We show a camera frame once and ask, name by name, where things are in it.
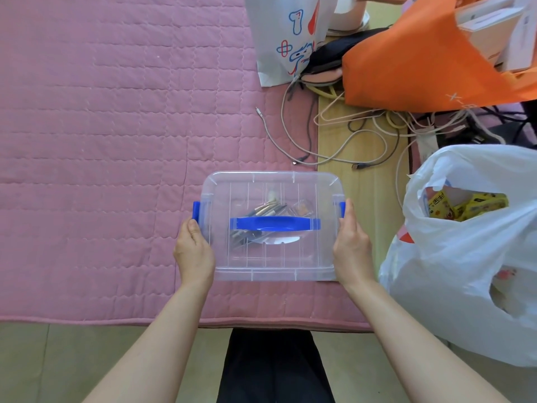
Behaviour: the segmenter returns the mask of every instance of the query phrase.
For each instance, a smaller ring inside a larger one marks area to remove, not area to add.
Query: pink mattress
[[[292,168],[243,0],[2,0],[0,52],[0,320],[151,322],[205,177]],[[304,145],[312,99],[288,105]],[[312,282],[217,282],[201,325],[369,330]]]

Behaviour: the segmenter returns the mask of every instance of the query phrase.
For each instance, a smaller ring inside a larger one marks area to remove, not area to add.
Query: tiled floor
[[[143,327],[0,324],[2,403],[76,403],[143,332]],[[214,403],[230,329],[198,332],[177,402]],[[373,334],[315,332],[338,403],[406,403]],[[537,369],[456,351],[514,403],[537,401]]]

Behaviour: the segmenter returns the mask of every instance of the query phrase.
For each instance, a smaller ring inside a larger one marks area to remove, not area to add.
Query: black pants
[[[335,403],[310,331],[235,328],[216,403]]]

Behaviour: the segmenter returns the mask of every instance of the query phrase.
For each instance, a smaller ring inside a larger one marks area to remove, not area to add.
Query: hand
[[[339,232],[333,247],[337,279],[347,291],[355,285],[375,283],[371,240],[356,221],[354,204],[348,198],[345,217],[339,222]]]
[[[201,235],[198,223],[186,219],[181,224],[173,257],[181,273],[181,285],[201,285],[209,291],[216,261],[213,250]]]

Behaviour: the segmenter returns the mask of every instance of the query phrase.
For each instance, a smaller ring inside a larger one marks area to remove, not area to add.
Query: forearm
[[[507,400],[408,314],[380,284],[348,289],[413,403]]]
[[[206,297],[202,286],[179,288],[84,403],[175,402]]]

